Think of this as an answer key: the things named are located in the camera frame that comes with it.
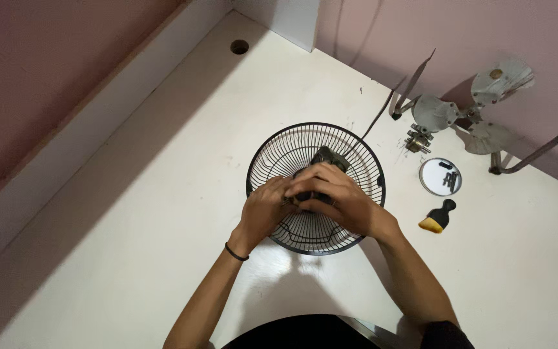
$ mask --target pink wall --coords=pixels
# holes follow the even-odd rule
[[[0,0],[0,180],[182,0]]]
[[[515,55],[533,68],[536,84],[485,108],[484,118],[525,137],[510,148],[515,155],[558,134],[558,1],[322,1],[316,45],[386,86],[412,75],[436,48],[415,96],[442,96]],[[436,141],[430,148],[443,156]],[[488,165],[484,157],[485,171]],[[558,178],[558,147],[534,165]]]

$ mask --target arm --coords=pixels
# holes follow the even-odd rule
[[[336,166],[315,164],[293,180],[287,196],[318,191],[335,202],[316,199],[301,202],[300,208],[323,213],[355,234],[376,239],[391,271],[393,301],[419,329],[430,322],[458,324],[451,302],[419,254],[410,245],[398,220],[371,200]]]
[[[289,178],[275,177],[251,193],[244,204],[241,221],[228,240],[228,247],[237,256],[248,256],[285,215],[296,209],[290,204],[282,206],[289,184]],[[184,306],[163,349],[199,348],[208,343],[242,265],[243,262],[223,249]]]

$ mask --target finger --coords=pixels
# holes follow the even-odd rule
[[[275,187],[275,190],[279,191],[280,194],[285,196],[285,192],[288,190],[291,183],[292,183],[292,178],[286,177],[283,180],[281,180],[279,183],[277,183],[277,186]]]
[[[283,176],[275,176],[273,178],[270,178],[266,181],[266,183],[262,184],[261,186],[257,187],[255,189],[255,191],[263,191],[263,190],[267,190],[269,187],[271,187],[273,185],[273,183],[281,180],[283,178]]]
[[[300,181],[306,181],[310,178],[318,177],[327,182],[339,184],[340,181],[337,173],[331,170],[328,166],[331,165],[328,165],[326,163],[313,164],[310,167],[304,169],[303,172],[301,172],[295,179],[292,180],[292,183],[298,183]]]
[[[317,191],[318,193],[327,194],[337,200],[337,194],[339,194],[340,189],[341,187],[327,181],[310,178],[306,181],[300,181],[298,183],[292,182],[290,188],[285,192],[285,196],[292,196],[305,191]]]
[[[307,201],[303,201],[298,207],[303,210],[310,210],[313,212],[322,213],[323,215],[327,216],[328,218],[331,218],[332,220],[338,223],[342,218],[342,214],[341,212],[339,212],[338,209],[334,208],[329,204],[325,204],[324,202],[321,202],[318,199],[310,199]]]
[[[279,190],[281,187],[284,187],[285,184],[289,183],[290,181],[291,181],[291,178],[285,178],[285,177],[281,176],[279,179],[277,179],[271,185],[269,185],[268,189],[272,190],[272,191]]]
[[[281,211],[279,212],[279,216],[281,217],[281,219],[284,219],[285,216],[287,216],[288,214],[290,214],[292,212],[296,212],[296,210],[298,210],[298,206],[292,205],[291,203],[287,203],[287,204],[285,204],[281,207]]]

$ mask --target hand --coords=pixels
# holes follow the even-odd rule
[[[299,208],[325,214],[355,234],[371,236],[382,243],[401,235],[398,220],[367,196],[337,166],[316,163],[306,168],[291,181],[285,195],[292,196],[305,191],[327,194],[334,203],[331,206],[310,199],[301,202]]]
[[[277,176],[258,187],[244,203],[238,226],[229,237],[228,246],[240,257],[246,257],[265,237],[272,234],[281,219],[296,210],[283,204],[291,178]]]

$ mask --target metal bracket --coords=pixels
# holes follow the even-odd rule
[[[424,130],[416,123],[413,123],[410,128],[414,131],[408,131],[408,136],[410,137],[404,140],[406,142],[406,149],[413,153],[431,153],[431,150],[427,147],[430,147],[429,141],[434,139],[434,136],[432,136],[429,132],[424,132]]]
[[[490,164],[491,165],[490,165],[490,169],[488,170],[488,172],[490,172],[494,175],[500,175],[502,173],[510,174],[510,173],[518,172],[523,167],[525,167],[526,165],[535,161],[535,159],[544,155],[550,149],[554,148],[557,144],[558,144],[558,136],[554,137],[554,139],[551,139],[548,143],[542,145],[535,152],[533,152],[531,155],[527,156],[521,162],[517,163],[515,166],[510,167],[510,168],[503,168],[503,165],[501,164],[501,152],[492,153],[492,154],[490,154],[490,156],[491,156]]]

